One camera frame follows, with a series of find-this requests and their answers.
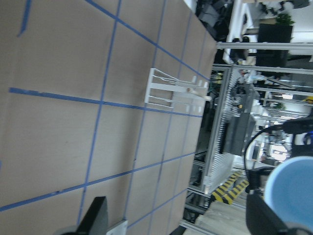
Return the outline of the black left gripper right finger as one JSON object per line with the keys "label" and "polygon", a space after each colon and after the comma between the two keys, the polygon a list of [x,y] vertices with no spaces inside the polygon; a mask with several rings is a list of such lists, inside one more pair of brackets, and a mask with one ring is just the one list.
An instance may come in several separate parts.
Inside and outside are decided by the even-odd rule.
{"label": "black left gripper right finger", "polygon": [[252,235],[286,235],[288,228],[258,194],[246,199],[246,226]]}

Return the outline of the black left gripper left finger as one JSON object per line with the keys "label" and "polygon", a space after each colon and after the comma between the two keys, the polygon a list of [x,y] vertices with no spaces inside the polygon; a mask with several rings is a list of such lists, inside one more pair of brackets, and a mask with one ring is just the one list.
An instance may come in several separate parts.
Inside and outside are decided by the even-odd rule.
{"label": "black left gripper left finger", "polygon": [[105,196],[95,197],[75,233],[105,235],[108,229],[108,205]]}

